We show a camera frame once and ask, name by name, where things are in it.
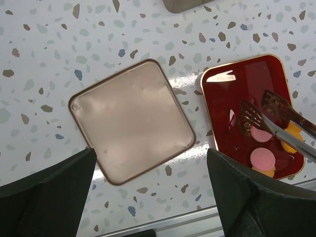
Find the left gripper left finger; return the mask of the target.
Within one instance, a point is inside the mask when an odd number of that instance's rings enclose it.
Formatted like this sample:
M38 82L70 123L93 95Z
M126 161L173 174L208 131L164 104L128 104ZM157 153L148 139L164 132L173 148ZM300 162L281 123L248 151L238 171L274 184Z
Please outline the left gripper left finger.
M0 188L2 237L74 237L97 155L87 148Z

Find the orange flower cookie bottom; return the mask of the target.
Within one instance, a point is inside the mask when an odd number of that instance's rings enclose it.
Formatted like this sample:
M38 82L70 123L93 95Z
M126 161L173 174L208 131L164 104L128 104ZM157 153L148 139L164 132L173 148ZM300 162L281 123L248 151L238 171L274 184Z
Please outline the orange flower cookie bottom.
M258 168L256 168L256 167L252 167L252 169L253 170L255 170L255 171L257 171L257 172L260 172L260 173L262 173L262 174L264 174L264 175L267 175L267 176L269 176L269 177L274 177L274 175L275 175L275 170L276 170L276 168L273 166L270 170L265 170L265 171L263 171L263 170L260 170L260 169L258 169Z

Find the metal tongs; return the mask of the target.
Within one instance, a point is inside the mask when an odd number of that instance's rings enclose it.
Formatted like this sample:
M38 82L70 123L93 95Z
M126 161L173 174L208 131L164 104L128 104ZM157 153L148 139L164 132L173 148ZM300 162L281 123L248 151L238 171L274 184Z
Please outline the metal tongs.
M257 129L266 131L280 141L294 138L284 131L284 124L292 122L299 126L310 137L316 137L316 125L296 112L291 104L280 95L265 90L261 99L261 108L243 99L240 103L241 116ZM316 161L316 150L312 146L297 140L293 145L296 150L312 162Z

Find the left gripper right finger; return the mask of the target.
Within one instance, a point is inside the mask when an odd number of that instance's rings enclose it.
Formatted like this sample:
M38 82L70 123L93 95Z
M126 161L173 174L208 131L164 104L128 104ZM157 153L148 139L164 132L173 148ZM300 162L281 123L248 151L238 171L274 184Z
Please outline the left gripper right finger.
M208 149L207 168L227 237L314 237L316 193Z

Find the gold tin lid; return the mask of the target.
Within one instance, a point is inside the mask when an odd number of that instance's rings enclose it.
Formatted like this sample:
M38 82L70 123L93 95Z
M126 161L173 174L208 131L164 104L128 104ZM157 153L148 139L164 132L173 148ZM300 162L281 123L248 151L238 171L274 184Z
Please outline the gold tin lid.
M189 150L196 134L162 67L143 60L73 95L69 111L106 180L123 185Z

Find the pink sandwich cookie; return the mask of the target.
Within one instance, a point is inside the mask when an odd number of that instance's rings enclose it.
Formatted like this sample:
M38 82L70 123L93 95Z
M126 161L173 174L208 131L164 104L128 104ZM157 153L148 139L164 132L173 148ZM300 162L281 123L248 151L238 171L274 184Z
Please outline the pink sandwich cookie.
M250 162L255 168L268 171L274 167L276 158L270 150L266 148L256 148L250 154Z

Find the pink round cookie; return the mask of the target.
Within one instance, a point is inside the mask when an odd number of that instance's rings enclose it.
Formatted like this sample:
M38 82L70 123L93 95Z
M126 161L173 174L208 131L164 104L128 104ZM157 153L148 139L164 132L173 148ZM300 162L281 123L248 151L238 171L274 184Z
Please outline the pink round cookie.
M260 143L268 142L272 138L272 135L270 133L257 129L254 126L251 126L250 133L252 138Z

